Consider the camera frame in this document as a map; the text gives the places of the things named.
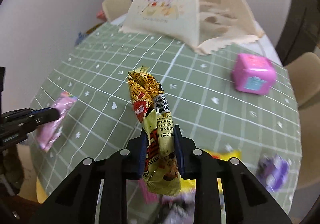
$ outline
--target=yellow wrapper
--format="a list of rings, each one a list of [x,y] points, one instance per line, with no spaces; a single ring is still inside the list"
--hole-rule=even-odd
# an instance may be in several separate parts
[[[210,154],[213,158],[228,161],[232,157],[236,157],[238,159],[241,159],[241,152],[238,150],[234,150],[229,153],[221,154],[217,152],[211,152],[205,150],[208,154]],[[196,180],[184,180],[181,178],[181,192],[191,192],[192,190],[195,190],[196,188]],[[219,193],[222,193],[222,183],[221,180],[218,179],[218,188]]]
[[[161,84],[146,67],[128,73],[133,110],[148,135],[143,179],[153,193],[176,196],[180,175],[174,154],[173,121]]]

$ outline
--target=grid pattern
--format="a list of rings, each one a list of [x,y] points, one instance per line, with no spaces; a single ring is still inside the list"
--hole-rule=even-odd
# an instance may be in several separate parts
[[[291,163],[287,183],[272,195],[288,213],[300,160],[297,103],[287,71],[277,64],[277,82],[268,95],[238,92],[231,71],[238,53],[231,45],[199,56],[182,42],[160,35],[123,34],[105,23],[49,75],[31,103],[50,106],[62,91],[78,97],[62,123],[60,138],[45,153],[29,137],[33,164],[50,194],[85,157],[108,158],[140,135],[126,81],[127,72],[149,66],[165,90],[175,124],[196,146],[216,152],[242,151],[255,173],[260,156],[278,154]],[[145,223],[156,205],[146,205],[137,183],[127,185],[129,218]]]

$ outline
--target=pink cube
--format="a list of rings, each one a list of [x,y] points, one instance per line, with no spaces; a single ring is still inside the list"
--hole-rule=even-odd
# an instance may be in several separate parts
[[[277,73],[268,58],[238,54],[232,71],[236,90],[258,95],[268,94],[277,79]]]

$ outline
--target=barcode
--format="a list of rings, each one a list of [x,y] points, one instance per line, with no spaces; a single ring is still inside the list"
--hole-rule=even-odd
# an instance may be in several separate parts
[[[153,102],[155,103],[155,110],[157,112],[157,115],[163,114],[165,112],[170,112],[165,94],[158,95],[153,99]]]

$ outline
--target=beige chair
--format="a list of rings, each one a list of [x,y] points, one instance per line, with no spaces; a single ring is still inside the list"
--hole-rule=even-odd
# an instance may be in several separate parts
[[[302,160],[297,188],[320,182],[320,102],[299,110]]]
[[[131,3],[131,0],[104,0],[102,3],[102,9],[108,22],[126,14]]]
[[[294,218],[294,217],[290,217],[292,224],[299,224],[301,222],[300,219]]]
[[[320,101],[320,59],[307,52],[286,66],[299,109]]]

